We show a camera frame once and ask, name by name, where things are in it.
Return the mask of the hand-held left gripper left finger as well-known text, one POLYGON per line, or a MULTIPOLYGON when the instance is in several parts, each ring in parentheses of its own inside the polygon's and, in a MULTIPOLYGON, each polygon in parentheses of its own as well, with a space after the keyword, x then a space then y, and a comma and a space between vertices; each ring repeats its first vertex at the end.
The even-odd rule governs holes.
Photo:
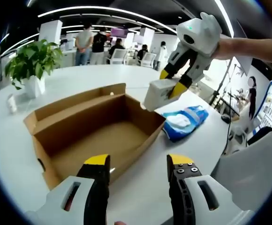
POLYGON ((105 225, 109 198, 110 155, 87 159, 46 196, 45 204, 25 216, 32 225, 105 225))

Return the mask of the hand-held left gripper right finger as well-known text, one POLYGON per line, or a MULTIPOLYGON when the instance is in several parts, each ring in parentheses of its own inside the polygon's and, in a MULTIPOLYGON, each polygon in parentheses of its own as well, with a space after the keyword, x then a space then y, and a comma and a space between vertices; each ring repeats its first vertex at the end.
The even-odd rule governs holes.
POLYGON ((240 209, 232 194, 210 175, 203 175, 194 161, 168 154, 169 197, 175 225, 245 225, 250 210, 240 209))

